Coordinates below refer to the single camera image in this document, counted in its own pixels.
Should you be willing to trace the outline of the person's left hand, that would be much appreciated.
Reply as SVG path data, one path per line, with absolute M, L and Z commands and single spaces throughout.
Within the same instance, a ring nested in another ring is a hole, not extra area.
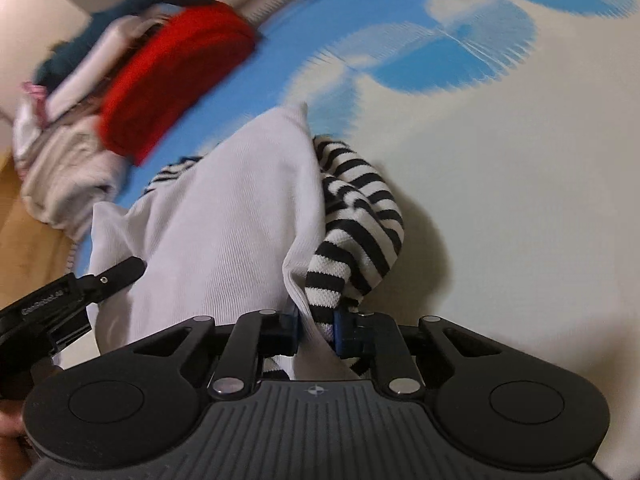
M 1 480 L 21 479 L 32 466 L 23 438 L 23 402 L 2 400 L 0 408 L 0 476 Z

